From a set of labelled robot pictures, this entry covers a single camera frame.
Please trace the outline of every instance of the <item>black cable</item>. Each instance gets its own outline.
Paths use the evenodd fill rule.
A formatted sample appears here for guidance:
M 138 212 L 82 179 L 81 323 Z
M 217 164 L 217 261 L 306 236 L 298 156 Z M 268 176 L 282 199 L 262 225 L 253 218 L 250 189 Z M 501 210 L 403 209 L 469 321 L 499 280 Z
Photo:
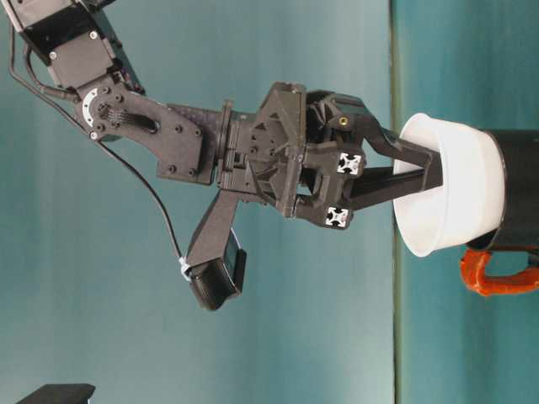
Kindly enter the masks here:
M 178 240 L 176 238 L 176 233 L 174 232 L 174 228 L 172 225 L 172 221 L 170 220 L 170 216 L 168 215 L 167 208 L 165 207 L 164 203 L 161 201 L 161 198 L 159 198 L 159 195 L 155 191 L 155 189 L 150 185 L 150 183 L 140 174 L 136 168 L 131 166 L 126 160 L 124 160 L 122 157 L 118 156 L 114 151 L 110 150 L 107 146 L 103 144 L 101 141 L 96 141 L 95 145 L 99 147 L 107 156 L 115 159 L 117 162 L 119 162 L 122 166 L 124 166 L 127 170 L 129 170 L 135 177 L 139 179 L 139 181 L 144 185 L 144 187 L 148 190 L 148 192 L 152 195 L 153 200 L 161 210 L 161 214 L 163 215 L 163 218 L 165 220 L 165 223 L 167 225 L 168 234 L 170 235 L 170 239 L 172 241 L 174 253 L 176 254 L 176 257 L 178 260 L 182 258 L 182 253 L 179 250 Z
M 42 94 L 48 95 L 54 98 L 65 99 L 73 103 L 80 102 L 80 98 L 78 97 L 77 93 L 74 93 L 72 91 L 62 90 L 59 88 L 53 88 L 42 83 L 40 79 L 37 78 L 37 75 L 34 72 L 34 68 L 32 67 L 31 56 L 32 56 L 32 49 L 29 47 L 27 43 L 24 43 L 24 49 L 23 49 L 24 66 L 26 67 L 28 76 L 32 79 L 32 81 L 37 86 L 37 88 L 41 91 Z
M 55 103 L 48 97 L 46 97 L 44 94 L 42 94 L 39 90 L 34 88 L 30 83 L 26 82 L 15 70 L 15 28 L 9 23 L 9 74 L 13 79 L 21 84 L 24 88 L 26 88 L 28 91 L 30 91 L 32 94 L 34 94 L 37 98 L 42 100 L 43 102 L 47 103 L 50 107 L 52 107 L 56 112 L 58 112 L 64 119 L 66 119 L 70 124 L 75 126 L 75 128 L 79 129 L 85 136 L 88 134 L 86 133 L 86 130 L 83 128 L 81 124 L 79 124 L 64 108 L 62 108 L 59 104 Z M 116 154 L 114 151 L 109 149 L 103 142 L 96 141 L 94 144 L 107 156 L 111 157 L 112 159 L 119 162 L 123 167 L 125 167 L 130 173 L 132 173 L 138 180 L 144 185 L 144 187 L 148 190 L 148 192 L 153 197 L 153 200 L 161 210 L 161 213 L 163 215 L 163 219 L 165 220 L 165 224 L 167 226 L 168 234 L 170 235 L 170 240 L 173 245 L 174 254 L 180 260 L 182 258 L 182 253 L 179 249 L 178 245 L 178 239 L 176 238 L 176 233 L 173 228 L 172 221 L 170 220 L 170 215 L 168 214 L 167 208 L 165 207 L 163 201 L 161 198 L 159 198 L 159 195 L 155 191 L 155 189 L 150 185 L 150 183 L 144 178 L 144 176 L 136 170 L 132 165 L 130 165 L 125 159 L 120 157 L 118 154 Z
M 109 105 L 105 105 L 103 110 L 99 112 L 99 118 L 108 120 L 112 124 L 133 125 L 150 133 L 155 133 L 158 130 L 157 123 L 147 116 L 132 114 L 124 109 L 111 108 Z

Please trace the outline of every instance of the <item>robotic arm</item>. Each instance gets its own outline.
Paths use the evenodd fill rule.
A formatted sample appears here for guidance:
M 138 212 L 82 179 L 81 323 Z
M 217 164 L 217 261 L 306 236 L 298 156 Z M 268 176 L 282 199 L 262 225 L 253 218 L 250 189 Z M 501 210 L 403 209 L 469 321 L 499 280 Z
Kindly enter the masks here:
M 246 253 L 232 230 L 239 201 L 343 230 L 356 210 L 442 185 L 440 154 L 383 129 L 359 98 L 277 82 L 255 114 L 232 110 L 230 101 L 221 111 L 160 104 L 144 96 L 104 14 L 114 0 L 1 1 L 26 43 L 37 88 L 73 102 L 91 141 L 127 138 L 156 157 L 160 178 L 216 182 L 187 257 L 177 249 L 184 277 L 209 310 L 242 292 Z M 55 88 L 37 80 L 31 53 Z M 418 169 L 394 175 L 392 167 L 367 168 L 365 142 Z

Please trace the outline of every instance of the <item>green background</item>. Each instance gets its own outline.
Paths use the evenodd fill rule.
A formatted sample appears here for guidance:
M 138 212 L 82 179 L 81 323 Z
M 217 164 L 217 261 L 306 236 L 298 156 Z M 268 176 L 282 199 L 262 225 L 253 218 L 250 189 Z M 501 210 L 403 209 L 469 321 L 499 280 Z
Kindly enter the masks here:
M 420 111 L 479 128 L 539 127 L 538 15 L 533 0 L 394 0 L 396 126 Z M 539 402 L 539 294 L 468 292 L 461 247 L 426 259 L 398 250 L 398 402 Z M 500 254 L 488 271 L 525 266 Z
M 255 111 L 273 81 L 297 81 L 359 95 L 390 125 L 385 2 L 131 0 L 109 17 L 157 100 Z M 392 402 L 389 204 L 347 232 L 241 206 L 245 294 L 204 312 L 146 190 L 9 80 L 7 29 L 0 44 L 1 402 L 80 381 L 97 403 Z M 148 152 L 114 149 L 185 246 L 215 189 L 157 181 Z

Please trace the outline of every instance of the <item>teal wall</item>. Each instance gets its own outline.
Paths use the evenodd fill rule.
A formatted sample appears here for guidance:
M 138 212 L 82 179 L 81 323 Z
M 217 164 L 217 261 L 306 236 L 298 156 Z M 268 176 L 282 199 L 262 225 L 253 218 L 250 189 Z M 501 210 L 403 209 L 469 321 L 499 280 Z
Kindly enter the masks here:
M 396 126 L 416 112 L 488 128 L 539 127 L 539 3 L 394 0 Z M 539 294 L 465 290 L 463 248 L 399 244 L 398 402 L 537 403 Z M 495 256 L 491 274 L 526 266 Z
M 290 80 L 360 95 L 390 124 L 385 2 L 131 0 L 109 17 L 155 99 L 255 110 Z M 97 403 L 393 401 L 389 204 L 347 232 L 241 206 L 245 294 L 204 312 L 147 192 L 8 79 L 6 29 L 0 44 L 1 402 L 80 381 Z M 146 151 L 114 149 L 185 246 L 215 189 L 157 181 Z

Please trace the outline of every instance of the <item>black plastic housing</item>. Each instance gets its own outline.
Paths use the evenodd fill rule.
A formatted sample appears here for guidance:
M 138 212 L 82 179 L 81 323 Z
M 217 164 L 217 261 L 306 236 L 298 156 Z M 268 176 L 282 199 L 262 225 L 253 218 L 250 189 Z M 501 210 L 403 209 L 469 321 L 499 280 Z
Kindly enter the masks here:
M 87 404 L 93 385 L 44 385 L 17 404 Z
M 200 305 L 209 311 L 218 310 L 225 301 L 242 294 L 247 253 L 236 251 L 233 268 L 223 258 L 193 267 L 191 289 Z
M 134 91 L 143 88 L 103 10 L 112 3 L 82 0 L 0 0 L 15 29 L 49 67 L 56 85 L 79 89 L 121 72 Z

